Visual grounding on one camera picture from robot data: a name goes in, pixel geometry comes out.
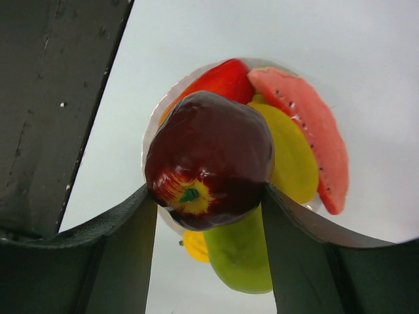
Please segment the green fake pear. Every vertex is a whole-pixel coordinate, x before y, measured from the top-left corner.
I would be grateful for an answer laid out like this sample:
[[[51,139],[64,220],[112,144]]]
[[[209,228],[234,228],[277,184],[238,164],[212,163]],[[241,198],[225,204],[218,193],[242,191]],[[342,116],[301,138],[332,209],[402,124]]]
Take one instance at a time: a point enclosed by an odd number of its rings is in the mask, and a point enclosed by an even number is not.
[[[261,207],[233,224],[204,232],[209,262],[220,280],[246,294],[272,291]]]

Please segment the yellow fake lemon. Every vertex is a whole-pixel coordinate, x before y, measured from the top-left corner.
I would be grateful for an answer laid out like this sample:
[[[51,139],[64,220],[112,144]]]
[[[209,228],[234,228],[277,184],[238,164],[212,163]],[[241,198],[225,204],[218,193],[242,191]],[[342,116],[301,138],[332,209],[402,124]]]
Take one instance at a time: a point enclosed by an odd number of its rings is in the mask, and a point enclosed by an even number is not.
[[[183,237],[179,241],[179,245],[184,247],[186,252],[193,259],[203,263],[210,262],[203,232],[184,231]]]

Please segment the dark red fake apple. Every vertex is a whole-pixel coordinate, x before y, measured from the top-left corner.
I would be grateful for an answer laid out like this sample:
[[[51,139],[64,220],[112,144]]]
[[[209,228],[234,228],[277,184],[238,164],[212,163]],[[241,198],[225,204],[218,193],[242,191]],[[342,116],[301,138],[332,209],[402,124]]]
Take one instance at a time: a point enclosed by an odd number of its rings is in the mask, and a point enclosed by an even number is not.
[[[273,167],[273,139],[258,111],[195,92],[157,130],[144,171],[155,202],[185,229],[204,231],[254,210]]]

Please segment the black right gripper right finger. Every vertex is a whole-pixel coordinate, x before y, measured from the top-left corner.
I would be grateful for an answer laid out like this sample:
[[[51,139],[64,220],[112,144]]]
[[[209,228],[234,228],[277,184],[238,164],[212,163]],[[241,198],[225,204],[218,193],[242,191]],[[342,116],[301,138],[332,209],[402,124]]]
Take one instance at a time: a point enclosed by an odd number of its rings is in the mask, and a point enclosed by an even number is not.
[[[267,184],[262,213],[278,313],[417,313],[418,240],[339,226]]]

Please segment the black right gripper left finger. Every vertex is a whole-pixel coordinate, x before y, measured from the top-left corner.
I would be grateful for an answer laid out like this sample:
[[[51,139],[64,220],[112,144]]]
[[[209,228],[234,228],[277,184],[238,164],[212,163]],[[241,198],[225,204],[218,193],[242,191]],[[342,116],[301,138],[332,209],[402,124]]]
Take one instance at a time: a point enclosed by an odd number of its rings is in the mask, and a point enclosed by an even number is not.
[[[2,313],[144,313],[156,203],[142,186],[50,239],[1,235]]]

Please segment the red fake mango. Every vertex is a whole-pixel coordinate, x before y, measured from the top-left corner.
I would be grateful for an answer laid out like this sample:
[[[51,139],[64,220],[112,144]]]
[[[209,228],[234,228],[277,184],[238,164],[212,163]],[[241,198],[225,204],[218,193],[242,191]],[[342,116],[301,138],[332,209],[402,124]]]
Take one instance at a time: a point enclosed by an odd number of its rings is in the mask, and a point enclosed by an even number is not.
[[[158,125],[162,125],[172,108],[179,101],[198,91],[213,92],[242,104],[249,103],[255,95],[255,89],[247,77],[249,71],[249,67],[238,58],[224,61],[218,66],[206,71],[172,101],[162,113]]]

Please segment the fake watermelon slice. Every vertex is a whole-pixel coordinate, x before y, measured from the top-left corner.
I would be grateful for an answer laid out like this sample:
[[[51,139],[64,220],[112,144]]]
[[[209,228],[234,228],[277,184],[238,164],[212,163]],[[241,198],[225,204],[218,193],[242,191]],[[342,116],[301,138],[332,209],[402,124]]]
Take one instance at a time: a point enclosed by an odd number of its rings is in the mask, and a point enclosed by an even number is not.
[[[340,214],[349,189],[349,158],[331,109],[308,81],[277,67],[254,68],[247,77],[269,105],[302,130],[319,168],[320,199],[330,214]]]

